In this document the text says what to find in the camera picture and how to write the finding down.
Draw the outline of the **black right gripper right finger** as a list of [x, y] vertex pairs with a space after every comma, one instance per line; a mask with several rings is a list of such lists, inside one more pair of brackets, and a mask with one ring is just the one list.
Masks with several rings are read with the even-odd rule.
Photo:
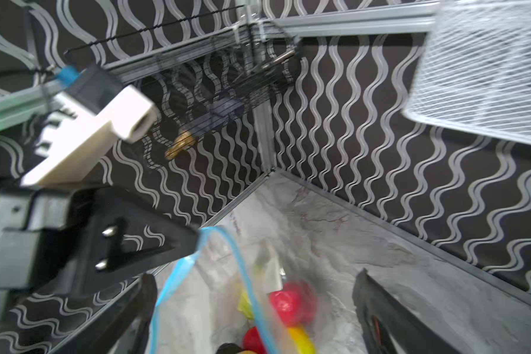
[[353, 304], [369, 353], [457, 353], [373, 280], [366, 269], [355, 278]]

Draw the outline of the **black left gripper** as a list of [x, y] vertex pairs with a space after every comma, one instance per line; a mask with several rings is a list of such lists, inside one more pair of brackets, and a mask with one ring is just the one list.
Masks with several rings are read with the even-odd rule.
[[54, 280], [78, 247], [77, 295], [103, 291], [191, 255], [199, 233], [123, 189], [0, 189], [0, 323]]

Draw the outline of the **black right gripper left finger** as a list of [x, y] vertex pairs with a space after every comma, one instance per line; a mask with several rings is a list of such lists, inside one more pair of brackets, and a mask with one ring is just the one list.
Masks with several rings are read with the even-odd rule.
[[144, 353], [157, 296], [155, 277], [143, 274], [129, 291], [53, 352]]

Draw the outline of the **orange red toy peach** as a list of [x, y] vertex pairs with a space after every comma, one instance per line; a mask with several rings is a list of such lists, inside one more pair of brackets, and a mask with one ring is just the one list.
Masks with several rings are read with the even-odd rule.
[[314, 343], [309, 338], [304, 327], [301, 325], [286, 328], [290, 338], [292, 339], [297, 354], [315, 354], [316, 348]]

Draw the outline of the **red toy apple with stem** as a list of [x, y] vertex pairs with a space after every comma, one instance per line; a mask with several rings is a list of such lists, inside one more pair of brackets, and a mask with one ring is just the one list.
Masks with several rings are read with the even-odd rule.
[[286, 283], [282, 290], [269, 293], [268, 300], [286, 327], [309, 325], [317, 316], [318, 296], [306, 282]]

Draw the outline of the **clear zip bag blue zipper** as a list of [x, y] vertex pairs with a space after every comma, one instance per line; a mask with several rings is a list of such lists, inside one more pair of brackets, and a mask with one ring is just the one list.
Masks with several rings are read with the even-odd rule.
[[[302, 250], [304, 244], [301, 238], [244, 240], [225, 227], [203, 228], [194, 254], [175, 263], [162, 285], [148, 352], [216, 353], [224, 343], [242, 348], [243, 336], [256, 326], [267, 353], [296, 353], [268, 294], [282, 290], [286, 283], [302, 281], [317, 293], [318, 308], [315, 320], [301, 326], [316, 353], [321, 353], [335, 326], [311, 258]], [[243, 289], [248, 292], [254, 321], [237, 311]]]

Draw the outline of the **red toy pomegranate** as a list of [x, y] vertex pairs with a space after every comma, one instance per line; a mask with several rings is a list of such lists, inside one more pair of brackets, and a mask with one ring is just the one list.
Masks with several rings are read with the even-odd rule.
[[249, 328], [243, 336], [242, 348], [244, 351], [250, 351], [256, 354], [267, 354], [267, 350], [256, 326]]

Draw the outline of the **dark green toy avocado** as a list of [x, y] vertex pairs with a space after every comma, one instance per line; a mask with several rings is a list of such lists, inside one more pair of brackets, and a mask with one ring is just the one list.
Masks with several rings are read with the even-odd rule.
[[243, 349], [236, 345], [236, 343], [224, 343], [216, 351], [215, 354], [239, 354]]

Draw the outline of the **green toy cabbage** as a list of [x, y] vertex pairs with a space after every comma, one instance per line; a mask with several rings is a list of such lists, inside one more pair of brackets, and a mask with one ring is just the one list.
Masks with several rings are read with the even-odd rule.
[[239, 294], [237, 301], [237, 311], [241, 313], [247, 320], [255, 320], [252, 304], [246, 289], [243, 289]]

